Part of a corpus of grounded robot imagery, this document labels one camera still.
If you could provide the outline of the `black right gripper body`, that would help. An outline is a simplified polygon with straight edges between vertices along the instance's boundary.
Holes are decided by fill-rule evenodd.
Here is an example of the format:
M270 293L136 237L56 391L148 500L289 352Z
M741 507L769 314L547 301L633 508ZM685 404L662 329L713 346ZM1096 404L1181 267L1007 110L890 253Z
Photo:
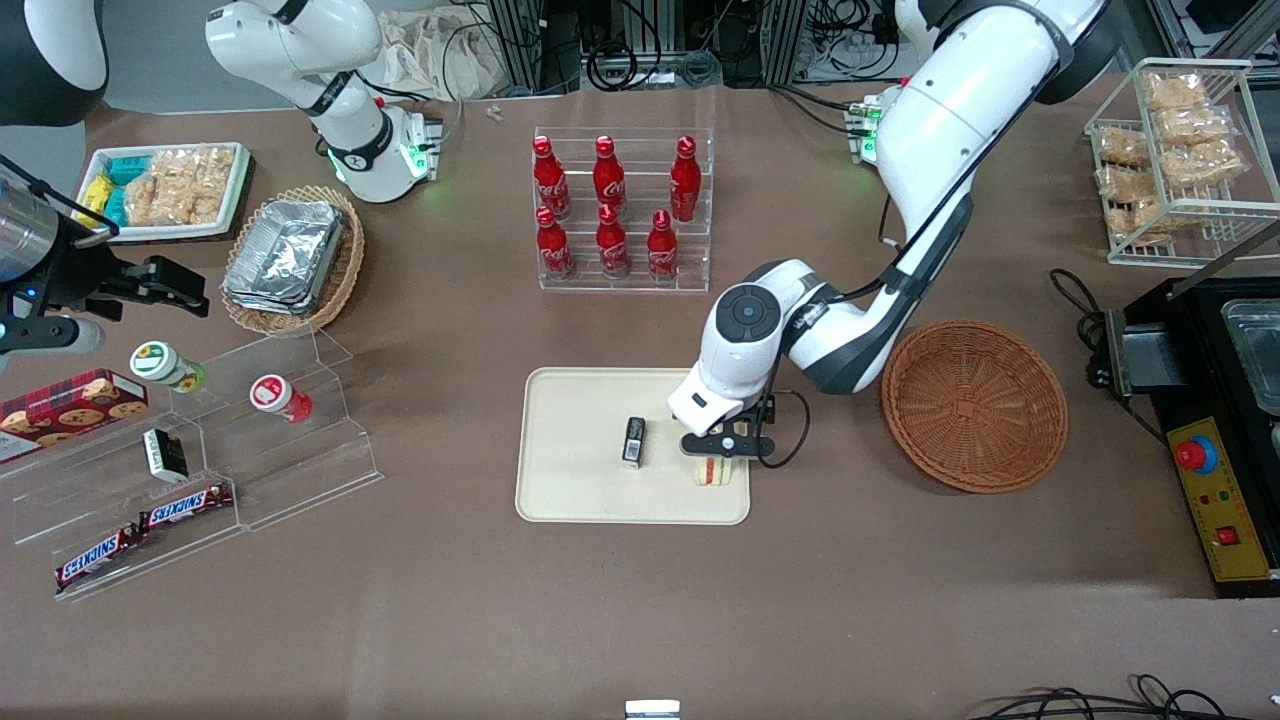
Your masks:
M123 263L108 245L110 229L93 231L60 215L58 238L47 266L45 305L49 309L88 313L106 322L119 322L123 302L101 295L104 284L122 275Z

